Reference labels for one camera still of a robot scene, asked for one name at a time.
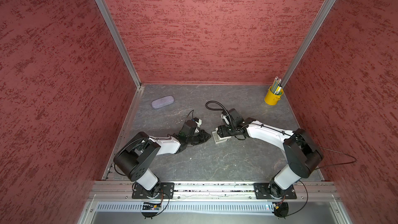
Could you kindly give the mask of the white jewelry box lid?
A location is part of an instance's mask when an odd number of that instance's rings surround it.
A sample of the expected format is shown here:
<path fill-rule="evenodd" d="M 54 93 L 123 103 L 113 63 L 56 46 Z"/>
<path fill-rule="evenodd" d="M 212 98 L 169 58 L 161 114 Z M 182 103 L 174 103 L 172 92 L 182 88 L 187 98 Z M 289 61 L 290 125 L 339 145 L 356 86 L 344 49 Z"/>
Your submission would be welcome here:
<path fill-rule="evenodd" d="M 218 135 L 217 131 L 213 131 L 213 132 L 212 132 L 212 136 L 213 136 L 213 139 L 214 139 L 214 141 L 215 141 L 215 144 L 221 144 L 221 143 L 223 143 L 223 142 L 226 142 L 226 141 L 230 138 L 230 137 L 221 138 L 221 137 Z"/>

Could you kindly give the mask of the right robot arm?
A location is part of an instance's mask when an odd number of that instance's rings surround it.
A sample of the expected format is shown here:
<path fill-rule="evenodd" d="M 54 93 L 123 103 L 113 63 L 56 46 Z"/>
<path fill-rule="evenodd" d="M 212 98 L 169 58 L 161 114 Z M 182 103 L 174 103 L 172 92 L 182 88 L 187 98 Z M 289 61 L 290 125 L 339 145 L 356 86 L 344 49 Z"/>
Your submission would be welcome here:
<path fill-rule="evenodd" d="M 324 158 L 321 149 L 303 129 L 283 130 L 253 118 L 244 119 L 235 109 L 223 110 L 221 118 L 224 124 L 216 129 L 217 138 L 242 135 L 269 143 L 285 153 L 287 165 L 270 180 L 266 188 L 274 199 L 282 199 L 294 183 L 309 178 Z"/>

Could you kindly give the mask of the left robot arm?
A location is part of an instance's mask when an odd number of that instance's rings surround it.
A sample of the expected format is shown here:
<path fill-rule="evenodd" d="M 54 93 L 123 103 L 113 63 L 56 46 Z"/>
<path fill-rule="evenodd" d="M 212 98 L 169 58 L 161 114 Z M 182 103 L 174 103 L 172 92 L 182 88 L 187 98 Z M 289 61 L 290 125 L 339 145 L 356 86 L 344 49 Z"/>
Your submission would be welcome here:
<path fill-rule="evenodd" d="M 141 187 L 146 198 L 161 197 L 161 181 L 150 170 L 152 162 L 156 156 L 178 154 L 206 143 L 211 135 L 200 125 L 201 119 L 189 119 L 177 134 L 160 138 L 139 132 L 114 155 L 113 163 L 122 175 Z"/>

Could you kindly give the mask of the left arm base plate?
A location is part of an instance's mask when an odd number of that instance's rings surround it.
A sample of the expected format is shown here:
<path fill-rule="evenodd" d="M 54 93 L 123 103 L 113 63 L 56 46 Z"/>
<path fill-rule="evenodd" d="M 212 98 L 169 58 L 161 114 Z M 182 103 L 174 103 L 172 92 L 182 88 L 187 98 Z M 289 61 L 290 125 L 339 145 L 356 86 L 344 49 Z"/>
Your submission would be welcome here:
<path fill-rule="evenodd" d="M 142 185 L 134 183 L 132 185 L 132 199 L 172 199 L 174 195 L 174 188 L 174 183 L 160 182 L 157 183 L 151 190 L 147 190 Z"/>

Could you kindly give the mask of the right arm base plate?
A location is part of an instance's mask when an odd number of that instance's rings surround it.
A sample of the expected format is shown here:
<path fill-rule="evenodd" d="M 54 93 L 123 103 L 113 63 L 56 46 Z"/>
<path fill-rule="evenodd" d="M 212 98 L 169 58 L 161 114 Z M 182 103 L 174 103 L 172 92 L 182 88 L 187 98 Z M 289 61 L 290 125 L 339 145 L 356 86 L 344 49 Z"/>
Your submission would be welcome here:
<path fill-rule="evenodd" d="M 254 193 L 258 200 L 296 200 L 297 196 L 293 185 L 287 189 L 281 189 L 276 184 L 254 183 Z"/>

